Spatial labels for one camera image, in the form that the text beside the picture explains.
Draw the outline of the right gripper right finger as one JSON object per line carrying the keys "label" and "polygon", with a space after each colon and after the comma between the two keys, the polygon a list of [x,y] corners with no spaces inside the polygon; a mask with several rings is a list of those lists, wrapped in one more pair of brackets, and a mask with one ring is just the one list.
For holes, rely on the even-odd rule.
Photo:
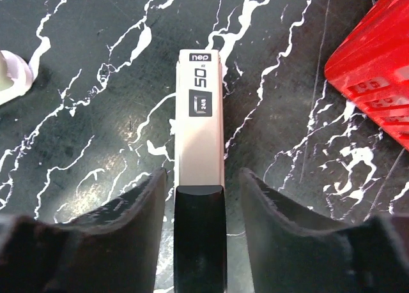
{"label": "right gripper right finger", "polygon": [[256,292],[407,292],[408,216],[349,225],[318,214],[240,171]]}

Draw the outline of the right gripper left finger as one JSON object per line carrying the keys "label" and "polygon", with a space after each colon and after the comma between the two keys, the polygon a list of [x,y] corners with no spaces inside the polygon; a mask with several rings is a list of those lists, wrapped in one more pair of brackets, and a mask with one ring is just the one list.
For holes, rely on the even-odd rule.
{"label": "right gripper left finger", "polygon": [[167,174],[68,223],[1,215],[2,292],[153,292]]}

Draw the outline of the beige staple remover tool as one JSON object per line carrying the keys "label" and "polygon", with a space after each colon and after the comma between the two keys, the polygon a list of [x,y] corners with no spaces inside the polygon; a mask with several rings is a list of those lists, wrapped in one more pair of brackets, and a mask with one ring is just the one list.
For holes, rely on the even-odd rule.
{"label": "beige staple remover tool", "polygon": [[217,50],[180,51],[175,121],[174,290],[226,292],[223,88]]}

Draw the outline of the beige stapler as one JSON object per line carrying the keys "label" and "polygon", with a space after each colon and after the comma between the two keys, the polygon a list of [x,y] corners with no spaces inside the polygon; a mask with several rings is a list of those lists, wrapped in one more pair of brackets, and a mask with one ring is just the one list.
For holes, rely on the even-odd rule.
{"label": "beige stapler", "polygon": [[8,50],[1,51],[1,105],[24,96],[33,81],[33,74],[23,58]]}

